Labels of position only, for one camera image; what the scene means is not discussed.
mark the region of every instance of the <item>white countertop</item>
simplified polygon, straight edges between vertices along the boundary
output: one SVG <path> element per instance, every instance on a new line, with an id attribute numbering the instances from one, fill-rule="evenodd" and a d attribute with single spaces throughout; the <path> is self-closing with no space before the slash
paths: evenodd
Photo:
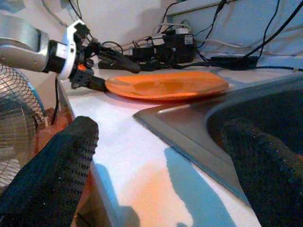
<path id="1" fill-rule="evenodd" d="M 212 71 L 230 89 L 249 87 L 292 74 L 289 70 Z M 132 75 L 95 70 L 104 79 Z M 91 170 L 114 227 L 259 227 L 253 210 L 133 118 L 159 104 L 134 101 L 110 92 L 72 90 L 62 82 L 74 116 L 99 125 Z"/>

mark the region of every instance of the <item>electric fan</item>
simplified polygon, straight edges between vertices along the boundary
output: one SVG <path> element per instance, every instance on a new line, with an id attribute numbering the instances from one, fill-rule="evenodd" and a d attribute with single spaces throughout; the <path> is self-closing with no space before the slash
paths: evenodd
<path id="1" fill-rule="evenodd" d="M 0 64 L 0 194 L 34 156 L 36 132 L 45 111 L 28 79 Z"/>

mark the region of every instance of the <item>sink basin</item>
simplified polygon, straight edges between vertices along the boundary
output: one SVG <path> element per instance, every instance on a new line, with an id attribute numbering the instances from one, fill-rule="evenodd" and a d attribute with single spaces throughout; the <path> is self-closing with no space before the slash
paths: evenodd
<path id="1" fill-rule="evenodd" d="M 303 154 L 303 77 L 231 91 L 184 105 L 163 105 L 139 111 L 135 118 L 248 203 L 232 159 L 223 150 L 225 122 L 245 117 L 264 132 Z"/>

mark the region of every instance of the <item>silver robot arm segment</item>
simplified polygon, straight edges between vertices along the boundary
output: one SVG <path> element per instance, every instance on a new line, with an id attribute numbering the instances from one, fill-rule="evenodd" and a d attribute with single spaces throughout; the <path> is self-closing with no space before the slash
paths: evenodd
<path id="1" fill-rule="evenodd" d="M 30 23 L 0 14 L 0 63 L 42 72 L 48 63 L 48 34 Z"/>

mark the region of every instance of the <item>wall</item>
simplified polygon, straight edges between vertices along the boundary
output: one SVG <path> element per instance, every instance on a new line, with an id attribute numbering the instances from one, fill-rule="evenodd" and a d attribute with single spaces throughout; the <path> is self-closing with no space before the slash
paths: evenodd
<path id="1" fill-rule="evenodd" d="M 217 6 L 212 6 L 219 0 L 187 0 L 175 5 L 169 11 L 170 20 L 177 23 L 188 19 L 193 28 L 193 34 L 208 27 L 214 17 Z M 292 14 L 301 0 L 281 0 L 277 16 L 267 34 L 275 32 Z M 248 45 L 263 37 L 265 28 L 274 14 L 277 0 L 238 0 L 224 6 L 217 17 L 214 29 L 209 39 Z M 303 9 L 286 27 L 300 25 L 303 22 Z M 209 30 L 195 38 L 205 39 Z M 264 48 L 259 65 L 280 65 L 303 68 L 303 29 L 277 36 Z M 246 54 L 251 48 L 234 49 L 220 44 L 207 42 L 201 52 L 207 56 L 217 54 Z"/>
<path id="2" fill-rule="evenodd" d="M 83 20 L 92 35 L 102 42 L 111 40 L 121 44 L 151 34 L 172 2 L 174 0 L 79 0 Z M 67 24 L 76 19 L 67 0 L 46 0 L 46 3 Z M 9 6 L 17 7 L 9 12 Z M 48 14 L 40 0 L 2 0 L 0 9 L 6 9 L 0 10 L 0 13 L 27 20 L 47 32 L 51 39 L 61 40 L 64 28 Z M 54 107 L 54 75 L 23 72 L 36 88 L 45 107 Z"/>

